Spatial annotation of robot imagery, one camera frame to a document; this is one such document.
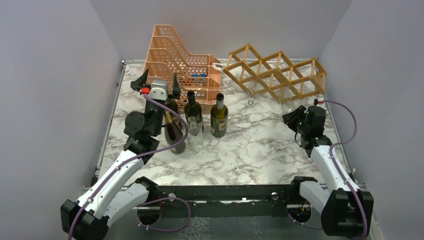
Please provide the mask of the green bottle silver cap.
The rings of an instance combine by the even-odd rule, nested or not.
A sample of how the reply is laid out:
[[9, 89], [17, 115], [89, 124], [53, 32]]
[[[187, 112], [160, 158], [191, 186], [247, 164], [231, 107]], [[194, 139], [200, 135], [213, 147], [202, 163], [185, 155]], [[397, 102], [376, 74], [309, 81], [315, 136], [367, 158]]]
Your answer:
[[218, 93], [210, 111], [211, 133], [216, 138], [223, 137], [227, 132], [229, 110], [224, 104], [224, 98], [222, 93]]

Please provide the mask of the red bottle gold cap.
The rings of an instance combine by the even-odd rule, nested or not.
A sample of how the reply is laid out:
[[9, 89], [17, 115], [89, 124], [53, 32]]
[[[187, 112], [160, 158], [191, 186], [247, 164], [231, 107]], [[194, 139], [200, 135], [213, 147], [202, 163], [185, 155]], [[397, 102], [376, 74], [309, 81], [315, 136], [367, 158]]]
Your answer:
[[[180, 129], [180, 127], [173, 121], [171, 113], [169, 111], [164, 112], [164, 118], [165, 118], [165, 140], [169, 146], [174, 145], [178, 141], [180, 141], [183, 138], [183, 132]], [[182, 154], [186, 149], [186, 145], [184, 141], [172, 148], [170, 148], [171, 152], [173, 154]]]

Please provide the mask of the dark bottle brown label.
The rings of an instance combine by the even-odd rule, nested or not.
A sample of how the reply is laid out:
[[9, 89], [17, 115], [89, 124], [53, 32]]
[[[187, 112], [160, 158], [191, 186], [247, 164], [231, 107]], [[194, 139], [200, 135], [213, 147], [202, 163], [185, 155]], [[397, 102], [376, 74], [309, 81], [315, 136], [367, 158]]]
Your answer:
[[[173, 110], [174, 112], [177, 113], [178, 116], [180, 116], [180, 110], [179, 110], [179, 106], [178, 103], [175, 99], [173, 98], [168, 98], [165, 105], [170, 108], [171, 110]], [[183, 123], [181, 122], [181, 120], [175, 115], [175, 114], [171, 114], [171, 118], [173, 120], [173, 122], [182, 130], [184, 128]]]

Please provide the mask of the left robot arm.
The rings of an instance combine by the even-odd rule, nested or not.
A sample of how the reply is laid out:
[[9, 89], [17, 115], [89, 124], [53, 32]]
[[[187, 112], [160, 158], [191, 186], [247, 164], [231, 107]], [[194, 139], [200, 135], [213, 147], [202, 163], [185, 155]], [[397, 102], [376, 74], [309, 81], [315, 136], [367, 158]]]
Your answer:
[[177, 75], [173, 75], [172, 92], [165, 80], [147, 83], [149, 71], [132, 81], [130, 86], [146, 99], [144, 112], [130, 112], [124, 121], [128, 139], [113, 165], [77, 200], [66, 200], [60, 208], [61, 225], [68, 239], [102, 240], [109, 228], [132, 208], [152, 205], [157, 200], [157, 185], [142, 177], [123, 191], [124, 184], [160, 152], [156, 139], [162, 132], [165, 111], [176, 114], [165, 105], [168, 99], [179, 99]]

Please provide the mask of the dark green wine bottle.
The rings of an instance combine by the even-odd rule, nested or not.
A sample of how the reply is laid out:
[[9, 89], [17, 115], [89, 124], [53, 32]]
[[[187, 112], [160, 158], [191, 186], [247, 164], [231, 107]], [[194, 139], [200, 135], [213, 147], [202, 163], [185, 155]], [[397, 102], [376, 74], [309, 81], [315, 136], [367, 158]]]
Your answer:
[[195, 92], [189, 90], [186, 95], [188, 99], [188, 103], [184, 106], [186, 121], [189, 122], [189, 117], [195, 117], [197, 125], [204, 131], [203, 110], [195, 99]]

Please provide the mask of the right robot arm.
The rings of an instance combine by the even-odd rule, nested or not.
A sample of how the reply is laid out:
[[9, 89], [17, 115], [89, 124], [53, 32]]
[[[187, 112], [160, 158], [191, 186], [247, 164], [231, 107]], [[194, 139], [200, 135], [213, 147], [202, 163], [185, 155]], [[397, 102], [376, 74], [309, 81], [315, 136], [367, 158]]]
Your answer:
[[361, 238], [368, 236], [374, 197], [362, 190], [343, 168], [334, 153], [335, 145], [324, 135], [326, 110], [317, 105], [300, 105], [282, 116], [283, 122], [300, 135], [300, 146], [318, 167], [326, 189], [311, 177], [295, 177], [289, 199], [307, 200], [320, 214], [322, 230], [328, 236]]

